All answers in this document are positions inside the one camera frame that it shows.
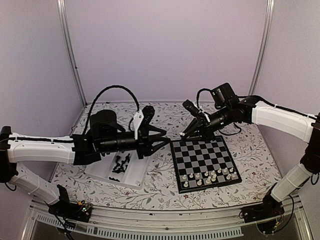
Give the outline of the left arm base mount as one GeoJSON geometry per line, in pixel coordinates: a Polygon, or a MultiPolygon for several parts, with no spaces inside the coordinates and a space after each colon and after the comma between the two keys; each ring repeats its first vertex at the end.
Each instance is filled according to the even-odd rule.
{"type": "Polygon", "coordinates": [[[65,219],[88,223],[92,210],[93,205],[86,203],[84,200],[78,203],[59,200],[57,203],[49,205],[48,212],[65,219]]]}

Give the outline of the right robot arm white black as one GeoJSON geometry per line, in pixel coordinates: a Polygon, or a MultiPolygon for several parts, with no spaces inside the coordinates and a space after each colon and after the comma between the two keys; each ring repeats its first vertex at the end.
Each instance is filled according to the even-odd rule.
{"type": "Polygon", "coordinates": [[[180,133],[181,139],[211,140],[215,132],[235,123],[256,125],[262,130],[272,154],[288,163],[281,164],[287,170],[264,196],[258,213],[269,218],[278,210],[286,197],[302,188],[312,176],[320,172],[320,117],[299,112],[275,103],[259,95],[237,95],[229,83],[213,89],[202,88],[196,100],[185,100],[183,107],[193,116],[188,127],[180,133]],[[216,111],[207,113],[199,103],[199,95],[210,93],[216,111]]]}

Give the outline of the white piece corner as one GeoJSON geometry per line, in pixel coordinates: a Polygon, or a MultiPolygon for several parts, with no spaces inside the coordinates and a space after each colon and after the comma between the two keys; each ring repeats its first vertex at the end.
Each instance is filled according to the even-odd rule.
{"type": "Polygon", "coordinates": [[[187,188],[187,187],[189,186],[189,183],[188,183],[187,181],[185,181],[184,184],[183,184],[183,186],[184,186],[185,188],[187,188]]]}

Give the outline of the white bishop piece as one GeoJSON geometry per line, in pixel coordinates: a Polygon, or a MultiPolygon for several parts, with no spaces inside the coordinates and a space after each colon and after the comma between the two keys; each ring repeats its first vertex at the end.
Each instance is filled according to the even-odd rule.
{"type": "Polygon", "coordinates": [[[205,183],[207,184],[207,185],[209,185],[209,184],[211,184],[211,176],[209,176],[206,180],[205,180],[205,183]]]}

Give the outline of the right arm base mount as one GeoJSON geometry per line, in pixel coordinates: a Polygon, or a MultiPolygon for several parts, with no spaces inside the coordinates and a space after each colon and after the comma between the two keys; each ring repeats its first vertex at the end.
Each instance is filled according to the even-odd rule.
{"type": "Polygon", "coordinates": [[[258,222],[258,230],[262,234],[270,235],[276,232],[284,213],[281,202],[267,197],[262,203],[242,207],[238,216],[245,223],[258,222]]]}

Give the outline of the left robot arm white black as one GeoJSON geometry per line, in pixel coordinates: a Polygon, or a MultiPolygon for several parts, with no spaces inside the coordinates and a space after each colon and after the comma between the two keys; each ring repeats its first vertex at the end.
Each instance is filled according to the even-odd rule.
{"type": "Polygon", "coordinates": [[[100,110],[88,115],[89,130],[63,137],[25,136],[4,126],[0,131],[0,181],[24,189],[63,217],[70,217],[75,210],[67,190],[27,170],[23,162],[85,166],[101,161],[106,154],[126,151],[136,151],[139,159],[149,157],[170,142],[165,130],[150,124],[153,116],[149,105],[138,110],[133,116],[133,130],[127,131],[117,122],[114,111],[100,110]]]}

